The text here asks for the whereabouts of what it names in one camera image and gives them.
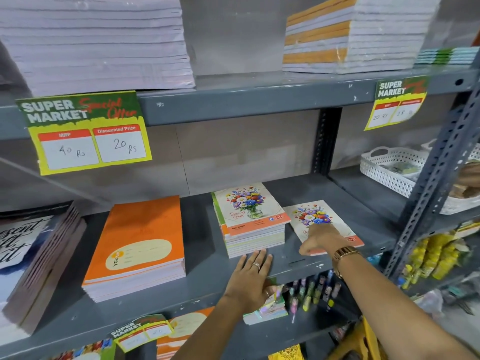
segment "blue and white book cover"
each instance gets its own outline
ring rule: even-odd
[[[55,229],[59,216],[29,218],[0,225],[0,308]]]

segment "orange and white notebook stack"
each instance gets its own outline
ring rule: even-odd
[[[101,302],[185,277],[179,196],[116,204],[82,288]]]
[[[313,73],[413,67],[440,0],[328,0],[286,21],[283,70]]]
[[[214,307],[205,308],[172,318],[170,324],[175,332],[156,341],[157,360],[170,360],[213,309]]]
[[[283,208],[262,183],[212,192],[229,258],[285,243]]]
[[[351,246],[359,248],[365,245],[339,215],[322,199],[285,207],[285,212],[292,219],[291,225],[293,230],[302,243],[308,239],[308,227],[310,225],[332,224],[340,235],[350,242]],[[319,248],[311,250],[310,256],[326,253],[324,249]]]

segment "orange notebook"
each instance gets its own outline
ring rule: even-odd
[[[185,341],[212,313],[215,307],[201,309],[195,312],[172,318],[170,324],[174,333],[161,337],[156,341],[156,356],[158,359],[169,359],[180,349]]]
[[[146,272],[184,256],[179,196],[116,204],[83,285]]]

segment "orange circle logo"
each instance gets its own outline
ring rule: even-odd
[[[125,253],[123,251],[116,251],[111,255],[112,259],[121,258]]]

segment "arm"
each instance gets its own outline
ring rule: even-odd
[[[180,347],[172,360],[220,359],[242,315],[259,309],[276,290],[275,286],[264,288],[272,264],[271,254],[263,263],[266,254],[267,251],[262,249],[260,253],[255,251],[247,262],[245,262],[246,255],[240,258],[226,285],[225,294],[207,319]]]
[[[310,226],[299,252],[322,247],[332,257],[348,245],[332,224],[320,223]],[[342,257],[338,271],[390,359],[476,359],[361,255]]]

